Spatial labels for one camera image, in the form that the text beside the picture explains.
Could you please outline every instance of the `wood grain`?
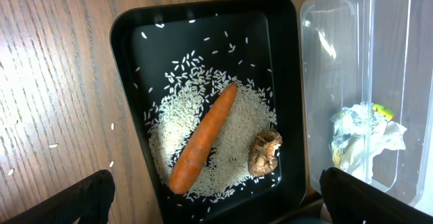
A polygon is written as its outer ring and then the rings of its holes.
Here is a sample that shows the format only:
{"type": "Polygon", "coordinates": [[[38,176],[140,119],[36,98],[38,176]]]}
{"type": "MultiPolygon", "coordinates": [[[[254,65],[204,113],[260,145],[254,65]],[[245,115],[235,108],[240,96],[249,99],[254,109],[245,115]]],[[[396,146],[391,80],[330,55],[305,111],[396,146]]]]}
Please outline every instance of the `wood grain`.
{"type": "Polygon", "coordinates": [[[162,222],[109,35],[128,9],[193,1],[1,0],[0,221],[110,169],[110,222],[162,222]]]}

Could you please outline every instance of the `black plastic tray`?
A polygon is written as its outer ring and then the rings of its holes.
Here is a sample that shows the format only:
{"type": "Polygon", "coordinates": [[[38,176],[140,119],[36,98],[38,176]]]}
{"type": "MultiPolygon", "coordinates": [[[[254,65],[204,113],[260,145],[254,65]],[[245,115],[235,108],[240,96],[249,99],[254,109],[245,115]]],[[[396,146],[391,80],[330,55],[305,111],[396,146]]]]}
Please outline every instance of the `black plastic tray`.
{"type": "Polygon", "coordinates": [[[302,202],[306,177],[300,58],[296,10],[290,0],[222,0],[132,9],[113,24],[111,45],[165,223],[197,223],[199,219],[203,223],[266,223],[302,202]],[[188,20],[193,19],[196,22],[190,24],[188,20]],[[155,26],[161,23],[166,24],[164,28],[155,26]],[[237,45],[233,53],[227,52],[224,31],[237,45]],[[212,37],[212,44],[206,44],[205,37],[212,37]],[[171,61],[193,50],[205,57],[207,68],[226,70],[244,83],[249,78],[256,86],[273,88],[270,106],[277,110],[277,129],[283,136],[279,167],[275,169],[281,181],[275,187],[271,187],[270,178],[259,184],[249,181],[246,187],[237,187],[234,196],[211,204],[201,199],[190,202],[161,184],[143,111],[165,96],[164,73],[173,70],[171,61]],[[211,55],[214,50],[219,53],[211,55]]]}

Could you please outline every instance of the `white plastic wrapper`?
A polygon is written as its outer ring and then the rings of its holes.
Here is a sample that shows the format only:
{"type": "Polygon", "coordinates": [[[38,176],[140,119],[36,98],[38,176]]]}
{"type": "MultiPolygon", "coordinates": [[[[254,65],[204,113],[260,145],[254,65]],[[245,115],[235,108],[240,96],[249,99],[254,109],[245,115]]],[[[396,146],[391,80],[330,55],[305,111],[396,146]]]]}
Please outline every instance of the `white plastic wrapper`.
{"type": "Polygon", "coordinates": [[[368,183],[371,183],[373,177],[374,156],[382,153],[384,149],[406,149],[403,141],[406,128],[372,109],[369,116],[367,104],[343,108],[331,117],[331,121],[334,122],[331,152],[335,166],[368,183]],[[369,150],[366,149],[368,135],[369,150]],[[368,178],[363,170],[363,153],[366,151],[369,151],[368,178]]]}

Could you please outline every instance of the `orange carrot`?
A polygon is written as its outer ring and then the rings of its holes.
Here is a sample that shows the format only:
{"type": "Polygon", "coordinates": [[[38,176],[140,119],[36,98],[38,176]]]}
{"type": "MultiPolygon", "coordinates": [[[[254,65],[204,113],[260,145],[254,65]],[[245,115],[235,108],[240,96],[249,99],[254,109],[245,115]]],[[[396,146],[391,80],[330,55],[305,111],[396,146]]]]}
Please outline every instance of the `orange carrot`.
{"type": "Polygon", "coordinates": [[[236,92],[236,84],[227,86],[192,134],[168,181],[168,187],[173,193],[184,194],[197,181],[212,144],[235,101],[236,92]]]}

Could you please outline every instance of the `dried mushroom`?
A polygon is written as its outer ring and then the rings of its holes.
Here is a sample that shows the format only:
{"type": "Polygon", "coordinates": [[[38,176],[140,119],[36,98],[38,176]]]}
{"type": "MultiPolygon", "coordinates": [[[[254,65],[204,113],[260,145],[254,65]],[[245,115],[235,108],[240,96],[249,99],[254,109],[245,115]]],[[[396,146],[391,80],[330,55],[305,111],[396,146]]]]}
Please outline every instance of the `dried mushroom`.
{"type": "Polygon", "coordinates": [[[248,155],[248,171],[251,175],[261,177],[277,167],[275,151],[283,143],[282,140],[277,131],[266,131],[256,136],[248,155]]]}

